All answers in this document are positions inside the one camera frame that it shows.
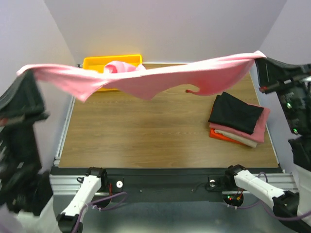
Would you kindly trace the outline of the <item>beige folded t shirt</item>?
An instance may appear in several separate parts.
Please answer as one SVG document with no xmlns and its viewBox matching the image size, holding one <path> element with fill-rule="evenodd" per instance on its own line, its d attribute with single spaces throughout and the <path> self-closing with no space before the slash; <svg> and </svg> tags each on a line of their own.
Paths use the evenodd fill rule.
<svg viewBox="0 0 311 233">
<path fill-rule="evenodd" d="M 234 139 L 240 143 L 243 143 L 243 144 L 250 146 L 250 147 L 253 147 L 253 148 L 255 148 L 258 145 L 258 142 L 256 142 L 256 141 L 253 141 L 251 139 L 248 139 L 248 138 L 245 138 L 245 137 L 233 134 L 233 133 L 229 133 L 229 132 L 221 131 L 221 130 L 214 130 L 214 131 L 215 131 L 215 133 L 221 134 L 221 135 L 226 136 L 230 139 Z"/>
</svg>

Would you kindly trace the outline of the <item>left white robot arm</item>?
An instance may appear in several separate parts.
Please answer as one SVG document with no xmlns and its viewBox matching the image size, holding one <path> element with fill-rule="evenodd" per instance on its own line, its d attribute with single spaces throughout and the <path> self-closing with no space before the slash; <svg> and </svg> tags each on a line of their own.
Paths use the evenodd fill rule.
<svg viewBox="0 0 311 233">
<path fill-rule="evenodd" d="M 20 233 L 80 233 L 106 172 L 90 168 L 71 203 L 56 215 L 50 173 L 41 171 L 34 131 L 34 124 L 48 116 L 31 71 L 18 75 L 1 96 L 0 203 L 15 216 Z"/>
</svg>

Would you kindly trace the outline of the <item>front aluminium rail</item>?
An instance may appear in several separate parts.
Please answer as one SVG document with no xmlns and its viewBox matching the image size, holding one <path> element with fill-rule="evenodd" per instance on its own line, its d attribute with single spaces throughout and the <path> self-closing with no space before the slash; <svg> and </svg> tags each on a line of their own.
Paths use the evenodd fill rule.
<svg viewBox="0 0 311 233">
<path fill-rule="evenodd" d="M 73 195 L 77 193 L 82 185 L 76 180 L 77 178 L 78 176 L 76 175 L 51 175 L 50 182 L 54 193 L 57 195 Z M 298 191 L 292 174 L 267 174 L 267 178 L 268 183 L 275 187 L 293 192 Z"/>
</svg>

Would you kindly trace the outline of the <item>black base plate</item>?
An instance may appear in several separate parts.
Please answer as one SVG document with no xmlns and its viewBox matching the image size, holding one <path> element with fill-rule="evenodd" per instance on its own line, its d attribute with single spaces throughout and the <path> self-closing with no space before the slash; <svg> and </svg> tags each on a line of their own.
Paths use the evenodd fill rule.
<svg viewBox="0 0 311 233">
<path fill-rule="evenodd" d="M 127 202 L 223 201 L 237 191 L 224 168 L 107 169 L 112 192 L 126 192 Z"/>
</svg>

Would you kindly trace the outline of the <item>orange folded t shirt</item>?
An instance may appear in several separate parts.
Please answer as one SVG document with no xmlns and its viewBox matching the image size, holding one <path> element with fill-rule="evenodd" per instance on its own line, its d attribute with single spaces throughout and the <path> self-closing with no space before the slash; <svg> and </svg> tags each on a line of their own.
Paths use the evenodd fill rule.
<svg viewBox="0 0 311 233">
<path fill-rule="evenodd" d="M 243 143 L 241 143 L 241 142 L 239 142 L 237 140 L 231 139 L 231 138 L 229 138 L 227 136 L 224 136 L 224 135 L 222 135 L 220 133 L 216 133 L 215 130 L 212 129 L 212 128 L 209 129 L 209 137 L 243 145 Z"/>
</svg>

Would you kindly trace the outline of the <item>dusty rose folded t shirt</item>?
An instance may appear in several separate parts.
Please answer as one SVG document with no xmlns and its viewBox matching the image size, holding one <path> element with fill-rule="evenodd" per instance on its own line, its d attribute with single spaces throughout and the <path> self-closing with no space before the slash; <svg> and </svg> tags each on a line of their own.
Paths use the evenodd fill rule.
<svg viewBox="0 0 311 233">
<path fill-rule="evenodd" d="M 242 136 L 244 138 L 256 141 L 258 143 L 263 143 L 264 142 L 265 129 L 266 129 L 266 123 L 268 121 L 270 111 L 271 110 L 267 107 L 263 108 L 263 112 L 260 115 L 259 119 L 257 120 L 256 125 L 254 127 L 254 131 L 252 134 L 247 134 L 247 133 L 244 133 L 242 131 L 235 130 L 233 128 L 223 126 L 223 125 L 219 125 L 219 124 L 215 124 L 215 123 L 210 123 L 209 126 L 215 130 L 221 130 L 221 131 L 225 131 L 228 133 L 233 133 L 235 135 Z"/>
</svg>

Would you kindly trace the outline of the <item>yellow plastic bin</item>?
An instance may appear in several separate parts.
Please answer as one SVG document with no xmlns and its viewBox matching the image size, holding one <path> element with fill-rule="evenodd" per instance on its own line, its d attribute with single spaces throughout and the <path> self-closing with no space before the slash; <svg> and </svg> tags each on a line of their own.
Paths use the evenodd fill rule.
<svg viewBox="0 0 311 233">
<path fill-rule="evenodd" d="M 142 64 L 142 56 L 140 54 L 132 54 L 118 56 L 87 57 L 83 60 L 82 68 L 87 70 L 95 70 L 99 73 L 103 73 L 104 66 L 112 61 L 126 62 L 137 67 L 138 65 Z"/>
</svg>

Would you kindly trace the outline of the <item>left aluminium rail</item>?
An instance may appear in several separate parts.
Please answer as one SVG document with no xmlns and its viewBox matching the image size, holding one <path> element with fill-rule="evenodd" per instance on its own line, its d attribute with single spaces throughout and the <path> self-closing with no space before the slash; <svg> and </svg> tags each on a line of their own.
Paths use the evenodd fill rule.
<svg viewBox="0 0 311 233">
<path fill-rule="evenodd" d="M 74 105 L 75 105 L 75 97 L 71 96 L 68 111 L 66 113 L 65 123 L 63 125 L 63 129 L 62 129 L 62 132 L 60 135 L 59 145 L 57 147 L 56 154 L 55 154 L 54 161 L 53 161 L 53 166 L 56 166 L 56 167 L 59 167 L 59 163 L 61 160 L 62 151 L 64 148 L 64 144 L 65 144 L 65 140 L 66 140 L 66 136 L 67 136 L 67 132 L 68 132 L 68 128 L 69 128 L 69 124 L 70 124 Z"/>
</svg>

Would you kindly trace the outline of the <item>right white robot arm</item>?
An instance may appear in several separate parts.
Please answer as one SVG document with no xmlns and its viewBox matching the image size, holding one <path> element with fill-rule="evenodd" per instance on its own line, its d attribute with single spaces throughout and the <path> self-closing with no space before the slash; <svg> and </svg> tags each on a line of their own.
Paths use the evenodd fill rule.
<svg viewBox="0 0 311 233">
<path fill-rule="evenodd" d="M 244 189 L 272 209 L 272 216 L 297 233 L 311 231 L 311 66 L 291 65 L 272 58 L 255 60 L 259 90 L 275 92 L 292 133 L 298 192 L 285 191 L 254 176 L 241 165 L 225 172 L 231 187 Z"/>
</svg>

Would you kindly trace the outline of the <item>black folded t shirt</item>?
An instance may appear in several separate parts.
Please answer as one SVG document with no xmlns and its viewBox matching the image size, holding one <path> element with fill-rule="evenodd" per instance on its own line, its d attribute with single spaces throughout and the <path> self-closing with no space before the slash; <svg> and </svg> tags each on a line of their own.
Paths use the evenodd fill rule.
<svg viewBox="0 0 311 233">
<path fill-rule="evenodd" d="M 208 122 L 252 134 L 263 110 L 223 92 L 216 96 Z"/>
</svg>

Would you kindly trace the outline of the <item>pink t shirt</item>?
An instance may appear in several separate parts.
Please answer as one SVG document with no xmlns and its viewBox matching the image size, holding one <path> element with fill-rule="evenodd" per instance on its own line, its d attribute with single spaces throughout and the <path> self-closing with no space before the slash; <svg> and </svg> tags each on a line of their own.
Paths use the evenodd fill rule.
<svg viewBox="0 0 311 233">
<path fill-rule="evenodd" d="M 37 80 L 50 82 L 81 101 L 86 101 L 101 88 L 118 89 L 137 98 L 151 100 L 162 91 L 184 84 L 198 87 L 198 91 L 192 91 L 194 95 L 210 96 L 234 86 L 250 70 L 255 59 L 265 57 L 261 51 L 256 51 L 122 73 L 99 73 L 65 65 L 37 64 L 23 66 L 17 75 L 32 70 Z"/>
</svg>

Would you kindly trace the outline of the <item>aluminium rail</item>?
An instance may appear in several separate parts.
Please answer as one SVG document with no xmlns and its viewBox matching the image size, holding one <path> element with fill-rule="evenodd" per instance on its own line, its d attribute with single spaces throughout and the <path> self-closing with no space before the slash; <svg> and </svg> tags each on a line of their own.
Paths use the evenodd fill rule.
<svg viewBox="0 0 311 233">
<path fill-rule="evenodd" d="M 62 151 L 64 148 L 64 144 L 65 144 L 65 140 L 66 140 L 66 136 L 67 136 L 67 132 L 68 132 L 68 128 L 69 128 L 69 124 L 70 124 L 74 105 L 75 105 L 75 97 L 71 96 L 68 111 L 66 113 L 65 123 L 63 125 L 63 129 L 62 129 L 62 132 L 60 135 L 59 145 L 57 147 L 56 154 L 55 154 L 54 161 L 53 161 L 53 166 L 56 166 L 56 167 L 59 167 L 59 163 L 61 160 Z"/>
<path fill-rule="evenodd" d="M 54 193 L 57 195 L 73 195 L 77 193 L 82 185 L 76 180 L 77 178 L 78 176 L 76 175 L 51 175 L 50 182 Z M 268 183 L 275 187 L 293 192 L 298 191 L 292 174 L 267 174 L 267 178 Z"/>
</svg>

